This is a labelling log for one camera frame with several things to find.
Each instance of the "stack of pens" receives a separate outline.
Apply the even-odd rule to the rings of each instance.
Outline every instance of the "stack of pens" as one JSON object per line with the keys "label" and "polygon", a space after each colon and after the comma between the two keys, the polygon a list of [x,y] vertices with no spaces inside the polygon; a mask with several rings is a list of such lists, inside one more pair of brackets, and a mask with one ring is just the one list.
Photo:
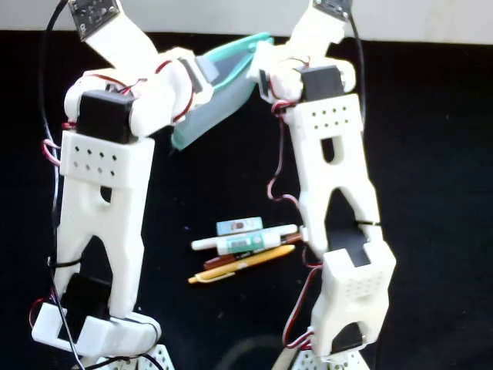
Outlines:
{"label": "stack of pens", "polygon": [[294,251],[292,243],[301,240],[296,225],[262,227],[260,217],[219,222],[217,237],[192,242],[195,251],[216,248],[219,256],[207,261],[205,271],[188,282],[212,283],[229,278],[238,270],[291,253]]}

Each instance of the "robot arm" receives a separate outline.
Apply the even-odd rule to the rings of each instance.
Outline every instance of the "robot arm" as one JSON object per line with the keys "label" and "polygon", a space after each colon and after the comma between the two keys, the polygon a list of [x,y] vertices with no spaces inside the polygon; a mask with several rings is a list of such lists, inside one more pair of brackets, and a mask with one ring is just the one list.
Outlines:
{"label": "robot arm", "polygon": [[[329,44],[344,37],[350,3],[310,0],[291,39],[285,45],[259,45],[249,72],[262,98],[281,107],[278,113],[290,127],[305,241],[323,263],[322,291],[312,311],[311,343],[316,357],[337,364],[347,362],[349,352],[377,340],[395,266],[368,178],[359,99],[350,93],[356,82],[354,67],[325,58]],[[323,140],[334,145],[334,159],[329,163],[324,159]],[[328,244],[325,219],[336,189],[354,210],[367,238],[363,247],[348,245],[335,251]]]}
{"label": "robot arm", "polygon": [[[94,363],[99,357],[148,352],[159,340],[159,324],[132,312],[153,161],[154,142],[147,136],[208,103],[213,88],[206,66],[191,51],[155,52],[119,8],[112,10],[118,2],[70,4],[79,31],[85,30],[84,39],[115,67],[86,72],[69,89],[65,112],[70,129],[63,133],[61,145],[60,173],[65,180],[55,289],[78,354]],[[110,200],[102,198],[103,187],[111,189]],[[93,236],[104,244],[111,284],[79,273],[82,253]],[[56,306],[44,303],[32,337],[69,351],[61,328]]]}

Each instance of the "yellow pen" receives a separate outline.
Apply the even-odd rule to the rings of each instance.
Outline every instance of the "yellow pen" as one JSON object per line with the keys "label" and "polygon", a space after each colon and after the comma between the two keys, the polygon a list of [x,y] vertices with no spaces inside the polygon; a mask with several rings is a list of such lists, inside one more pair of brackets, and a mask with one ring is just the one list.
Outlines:
{"label": "yellow pen", "polygon": [[230,264],[225,264],[224,266],[219,266],[211,270],[195,274],[194,277],[188,279],[188,282],[190,284],[213,283],[214,281],[229,278],[235,274],[235,271],[243,270],[244,268],[255,266],[256,264],[262,264],[263,262],[273,260],[274,258],[285,256],[286,254],[294,251],[294,248],[294,245],[283,245],[282,247],[277,247],[269,251],[256,254],[252,257],[247,257]]}

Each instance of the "green label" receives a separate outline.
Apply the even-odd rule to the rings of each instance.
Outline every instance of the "green label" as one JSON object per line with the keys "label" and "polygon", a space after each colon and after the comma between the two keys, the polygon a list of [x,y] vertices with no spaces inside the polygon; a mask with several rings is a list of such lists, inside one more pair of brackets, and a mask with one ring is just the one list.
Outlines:
{"label": "green label", "polygon": [[255,251],[265,247],[261,233],[251,234],[245,237],[231,237],[227,240],[229,254]]}

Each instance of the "black backdrop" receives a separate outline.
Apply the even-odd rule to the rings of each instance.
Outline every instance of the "black backdrop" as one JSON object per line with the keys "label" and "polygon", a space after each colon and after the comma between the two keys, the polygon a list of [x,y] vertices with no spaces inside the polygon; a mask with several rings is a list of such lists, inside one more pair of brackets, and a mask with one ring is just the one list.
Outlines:
{"label": "black backdrop", "polygon": [[[159,49],[205,52],[234,39],[151,35]],[[4,368],[69,368],[70,356],[32,341],[29,305],[46,295],[51,168],[41,155],[35,70],[40,33],[0,32],[2,182],[0,183],[0,342]],[[379,370],[490,369],[493,366],[493,49],[487,46],[365,42],[368,120],[365,141],[379,193],[384,233],[397,256]],[[355,63],[354,42],[332,55]],[[66,89],[104,62],[73,33],[54,34],[47,73],[53,127],[63,121]],[[211,369],[248,338],[278,337],[307,270],[300,251],[208,286],[190,287],[207,252],[189,248],[215,222],[262,216],[267,226],[299,223],[289,204],[271,203],[266,183],[277,164],[278,126],[257,93],[189,149],[170,155],[169,130],[156,154],[143,226],[146,245],[138,306],[163,326],[178,369]],[[59,140],[59,129],[55,137]],[[278,191],[298,193],[288,139]],[[331,226],[350,212],[338,199]],[[104,274],[101,247],[85,270]],[[308,324],[310,293],[300,319]],[[270,368],[279,342],[244,355],[233,368]],[[374,346],[365,351],[373,363]]]}

